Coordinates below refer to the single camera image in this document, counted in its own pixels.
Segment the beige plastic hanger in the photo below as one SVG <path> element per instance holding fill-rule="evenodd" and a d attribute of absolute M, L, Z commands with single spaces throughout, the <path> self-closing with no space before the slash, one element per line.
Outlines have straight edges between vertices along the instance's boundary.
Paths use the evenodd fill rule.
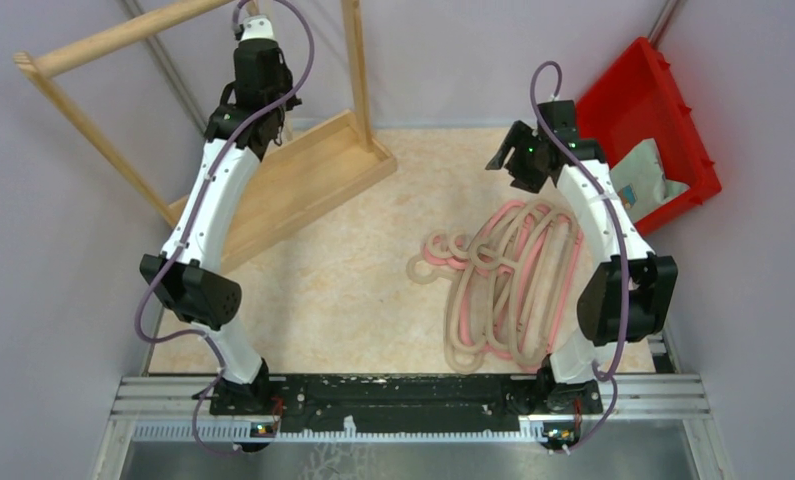
<path fill-rule="evenodd" d="M 274 9 L 274 2 L 272 0 L 250 0 L 248 1 L 244 9 L 247 12 L 247 16 L 258 16 L 263 15 L 268 18 L 271 23 L 274 25 L 274 34 L 277 39 L 280 38 L 278 26 L 276 24 L 276 15 Z M 281 131 L 281 143 L 287 143 L 294 140 L 294 126 L 292 118 L 289 115 L 286 115 Z"/>

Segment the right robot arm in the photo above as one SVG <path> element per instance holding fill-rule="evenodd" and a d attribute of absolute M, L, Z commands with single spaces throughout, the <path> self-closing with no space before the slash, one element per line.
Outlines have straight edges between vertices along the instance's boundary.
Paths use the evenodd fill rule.
<path fill-rule="evenodd" d="M 581 136 L 575 103 L 534 106 L 537 125 L 514 122 L 490 170 L 537 193 L 551 182 L 568 203 L 594 262 L 576 306 L 577 328 L 537 371 L 535 395 L 549 413 L 599 412 L 598 385 L 613 379 L 625 347 L 664 327 L 678 268 L 630 219 L 598 142 Z"/>

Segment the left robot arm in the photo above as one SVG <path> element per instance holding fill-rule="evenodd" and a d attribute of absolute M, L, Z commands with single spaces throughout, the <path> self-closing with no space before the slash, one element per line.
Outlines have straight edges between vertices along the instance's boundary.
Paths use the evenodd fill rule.
<path fill-rule="evenodd" d="M 277 41 L 241 40 L 233 82 L 210 117 L 201 167 L 171 237 L 139 271 L 161 304 L 220 356 L 219 399 L 250 414 L 273 399 L 269 368 L 244 338 L 241 286 L 220 270 L 232 219 L 268 147 L 281 142 L 286 111 L 299 105 Z"/>

